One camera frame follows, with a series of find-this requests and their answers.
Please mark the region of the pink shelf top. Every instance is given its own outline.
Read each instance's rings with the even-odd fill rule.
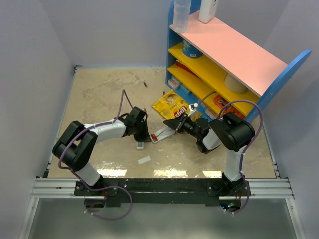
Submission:
[[[287,64],[221,20],[205,24],[198,15],[189,16],[188,31],[180,36],[262,96]]]

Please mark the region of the lay's logo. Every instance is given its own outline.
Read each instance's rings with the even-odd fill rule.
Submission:
[[[179,110],[174,112],[174,116],[177,118],[179,116],[181,116],[183,113],[187,112],[187,107],[186,106],[182,106]]]

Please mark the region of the yellow shelf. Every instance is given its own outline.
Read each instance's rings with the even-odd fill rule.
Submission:
[[[210,87],[215,89],[227,101],[246,99],[257,102],[259,100],[259,97],[252,91],[238,94],[227,89],[225,86],[225,78],[227,72],[220,66],[218,66],[215,62],[210,60],[207,56],[202,55],[199,58],[190,58],[188,56],[185,56],[182,52],[182,43],[173,46],[168,51],[170,52],[170,54],[184,63]],[[234,103],[233,106],[236,107],[245,116],[253,107],[252,105],[244,102]]]
[[[194,76],[188,71],[180,68],[179,66],[172,65],[168,68],[168,71],[171,72],[176,78],[183,82],[191,91],[200,99],[203,99],[208,94],[212,93],[214,89],[208,86],[200,78]],[[213,109],[216,113],[220,112],[219,106],[217,106],[213,100],[217,96],[217,93],[210,95],[204,100],[204,103]]]

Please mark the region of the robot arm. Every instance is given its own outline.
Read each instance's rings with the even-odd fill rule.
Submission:
[[[229,112],[210,123],[204,118],[192,122],[190,117],[184,113],[176,119],[165,120],[164,124],[176,132],[186,131],[195,137],[197,147],[202,153],[209,153],[223,143],[227,148],[226,170],[223,175],[230,182],[241,179],[242,151],[255,136],[254,128],[249,123],[233,112]]]
[[[146,117],[145,111],[138,107],[133,107],[129,114],[123,114],[117,121],[109,121],[109,124],[106,122],[103,126],[98,126],[101,125],[100,123],[81,124],[78,121],[74,121],[59,138],[52,152],[56,157],[60,158],[66,146],[76,135],[86,128],[94,126],[79,138],[80,141],[77,145],[71,145],[62,159],[62,162],[80,176],[84,182],[94,186],[102,178],[89,163],[94,145],[107,139],[129,135],[133,135],[135,141],[150,142]]]

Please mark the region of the black metal base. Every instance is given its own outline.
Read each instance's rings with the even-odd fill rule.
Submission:
[[[225,182],[222,178],[104,178],[103,185],[104,187],[120,186],[125,188],[131,194],[134,203],[220,206],[219,196],[236,196],[239,190],[242,196],[247,195],[245,185],[242,183],[237,185],[235,190],[226,190]],[[81,182],[77,182],[74,195],[102,196],[103,192],[89,191]],[[119,207],[121,203],[129,202],[128,195],[122,190],[117,188],[107,190],[107,207]]]

